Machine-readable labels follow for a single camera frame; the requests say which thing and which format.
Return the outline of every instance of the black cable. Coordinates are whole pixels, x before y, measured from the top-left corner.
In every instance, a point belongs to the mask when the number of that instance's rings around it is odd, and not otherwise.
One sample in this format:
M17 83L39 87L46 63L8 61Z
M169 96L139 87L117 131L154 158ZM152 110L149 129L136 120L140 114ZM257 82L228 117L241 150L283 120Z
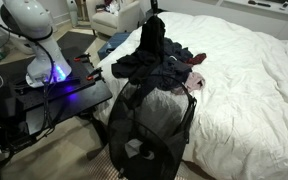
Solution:
M53 29L51 28L51 32L46 35L45 37L42 37L42 38L31 38L25 34L22 34L22 33L18 33L18 32L15 32L9 28L6 28L4 27L3 25L0 24L0 28L8 31L9 33L13 33L13 34L16 34L18 35L19 37L24 37L26 38L27 40L35 43L37 46L39 46L48 56L49 60L50 60L50 63L51 63L51 72L50 72L50 76L48 78L47 81L43 82L44 84L44 96L43 96L43 99L44 99L44 122L43 122L43 127L42 127L42 130L45 129L45 125L46 125L46 122L51 122L51 115L50 115L50 112L49 112L49 106L48 106L48 94L49 94L49 91L48 91L48 86L49 84L51 83L52 81L52 78L53 78L53 71L54 71L54 61L52 59L52 56L50 55L50 53L38 42L38 41L41 41L41 40L45 40L47 38L49 38L52 34L53 34Z
M52 87L51 88L49 88L49 90L48 90L48 96L50 95L50 93L51 93L51 91L53 90L53 88L55 87L55 85L56 85L57 83L55 82L55 83L53 83L52 85Z

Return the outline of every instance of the pile of clothes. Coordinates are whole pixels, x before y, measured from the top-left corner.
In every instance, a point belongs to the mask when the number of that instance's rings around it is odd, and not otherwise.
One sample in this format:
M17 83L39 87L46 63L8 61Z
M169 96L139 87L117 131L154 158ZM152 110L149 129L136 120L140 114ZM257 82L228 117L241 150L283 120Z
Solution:
M118 16L118 11L120 10L120 5L116 0L105 0L104 4L96 5L96 12L109 12Z
M139 84L143 79L150 81L150 87L142 87L143 96L155 87L184 94L179 83L185 85L189 92L200 90L205 85L204 78L192 67L201 64L205 53L193 57L188 48L164 37L165 24L157 16L152 16L142 27L140 45L131 55L126 55L112 64L112 73L116 78L129 78L131 84ZM163 75L172 78L160 78Z

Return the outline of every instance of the black bag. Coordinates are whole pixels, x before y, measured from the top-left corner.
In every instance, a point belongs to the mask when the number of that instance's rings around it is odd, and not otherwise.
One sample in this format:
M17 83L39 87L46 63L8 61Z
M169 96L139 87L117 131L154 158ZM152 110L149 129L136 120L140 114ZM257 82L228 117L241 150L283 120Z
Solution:
M158 88L145 92L148 86L160 87L152 78L158 83L178 82L185 95ZM127 83L113 106L108 123L110 158L120 177L173 180L189 142L196 99L168 76L150 75L141 82Z

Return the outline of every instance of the floor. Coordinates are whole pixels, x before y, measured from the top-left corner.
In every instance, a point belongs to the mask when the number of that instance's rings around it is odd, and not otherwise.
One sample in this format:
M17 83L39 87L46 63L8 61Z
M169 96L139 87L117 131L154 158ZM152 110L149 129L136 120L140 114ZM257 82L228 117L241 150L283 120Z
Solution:
M72 29L69 23L62 25L54 33L55 39L60 38L67 31L92 34L89 29ZM94 65L99 62L97 50L109 39L99 35L88 48ZM12 45L7 45L7 58L1 63L8 63L28 57L19 52ZM87 173L88 160L86 154L100 147L99 138L88 121L73 117L56 126L56 130L47 138L30 148L16 154L2 169L3 180L83 180L92 179ZM188 179L205 179L181 166L182 173Z

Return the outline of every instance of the desk leg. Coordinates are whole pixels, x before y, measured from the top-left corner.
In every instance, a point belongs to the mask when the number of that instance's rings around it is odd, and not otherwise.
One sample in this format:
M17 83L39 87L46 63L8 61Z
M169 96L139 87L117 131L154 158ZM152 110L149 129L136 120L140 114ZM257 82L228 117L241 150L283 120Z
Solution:
M107 142L107 130L106 130L104 124L94 117L94 115L93 115L94 111L95 111L95 109L93 108L91 110L87 110L85 112L82 112L79 115L79 117L81 119L88 120L90 123L93 124L94 129L101 140L101 145L102 145L101 148L90 151L86 154L86 157L88 160L92 160L93 158L95 158L108 143Z
M102 146L106 146L107 144L107 130L105 128L105 125L97 120L94 115L93 115L93 112L95 111L94 108L90 109L90 110L87 110L85 112L82 112L79 117L81 119L84 119L84 120L88 120L90 123L93 124L94 128L95 128L95 131L96 133L98 134L100 140L101 140L101 144Z

